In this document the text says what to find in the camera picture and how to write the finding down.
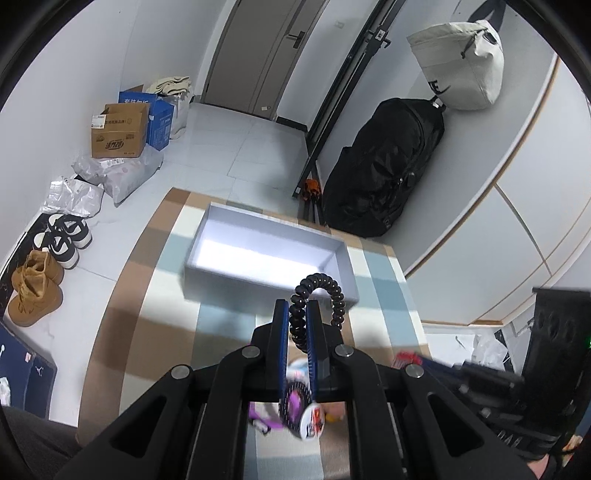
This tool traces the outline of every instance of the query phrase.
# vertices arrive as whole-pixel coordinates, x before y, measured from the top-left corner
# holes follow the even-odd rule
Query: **black and white sneaker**
[[[72,239],[76,248],[86,248],[92,241],[92,235],[85,220],[76,215],[56,213],[49,217],[49,229],[64,232]]]
[[[49,252],[64,268],[74,268],[80,255],[72,239],[63,232],[51,231],[38,233],[33,238],[33,248]]]

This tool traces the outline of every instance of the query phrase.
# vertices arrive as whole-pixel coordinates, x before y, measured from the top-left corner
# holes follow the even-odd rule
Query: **metal bolt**
[[[242,349],[242,356],[244,358],[256,358],[261,354],[259,347],[254,345],[246,346]]]
[[[413,377],[413,378],[421,378],[423,376],[423,374],[425,373],[425,370],[423,370],[423,367],[421,367],[421,365],[417,365],[417,364],[407,365],[407,367],[404,369],[404,371],[407,373],[407,375],[409,377]]]
[[[175,380],[182,380],[183,378],[187,378],[191,373],[191,369],[187,367],[187,365],[177,365],[174,367],[170,374]]]
[[[338,356],[344,356],[345,358],[347,358],[348,356],[353,355],[353,352],[355,350],[353,350],[352,346],[349,345],[345,345],[344,343],[341,343],[340,345],[337,345],[335,347],[335,353]]]

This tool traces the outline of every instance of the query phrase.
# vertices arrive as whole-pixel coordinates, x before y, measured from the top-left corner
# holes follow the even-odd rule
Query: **black coiled cable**
[[[295,288],[295,294],[291,296],[290,306],[290,333],[293,341],[302,352],[307,353],[307,337],[306,337],[306,301],[311,293],[317,289],[325,289],[332,300],[333,317],[330,321],[341,330],[343,322],[345,321],[345,296],[341,291],[336,280],[325,273],[315,273],[308,275]]]

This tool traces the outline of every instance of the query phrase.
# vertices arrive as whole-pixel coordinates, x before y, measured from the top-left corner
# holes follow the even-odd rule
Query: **blue shoe box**
[[[46,419],[56,373],[55,365],[0,322],[0,378],[8,380],[11,407]]]
[[[155,93],[132,92],[119,93],[119,103],[143,102],[150,104],[148,111],[148,136],[146,143],[156,150],[162,150],[170,139],[173,124],[174,106],[160,99]]]

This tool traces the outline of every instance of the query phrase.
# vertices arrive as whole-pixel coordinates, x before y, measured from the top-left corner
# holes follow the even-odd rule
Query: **open white box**
[[[227,205],[209,205],[184,265],[190,300],[236,312],[271,316],[276,299],[289,299],[300,281],[326,273],[340,285],[346,308],[359,301],[342,240],[312,228]],[[329,298],[316,290],[312,298]]]

